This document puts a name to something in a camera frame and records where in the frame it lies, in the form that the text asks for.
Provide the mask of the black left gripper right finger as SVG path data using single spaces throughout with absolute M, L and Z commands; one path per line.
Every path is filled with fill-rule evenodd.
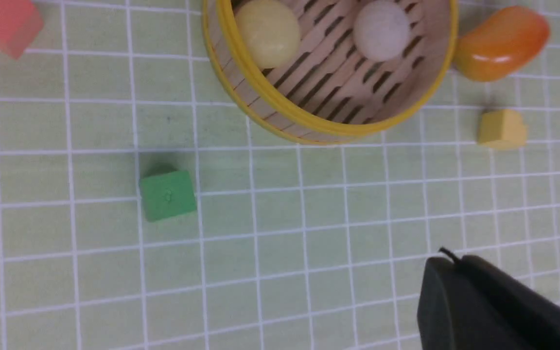
M 560 350 L 560 306 L 475 255 L 460 260 L 460 272 L 535 350 Z

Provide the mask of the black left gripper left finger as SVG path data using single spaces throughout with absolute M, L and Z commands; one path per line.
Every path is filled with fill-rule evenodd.
M 527 286 L 484 259 L 439 249 L 427 259 L 417 322 L 425 350 L 533 350 L 514 320 Z

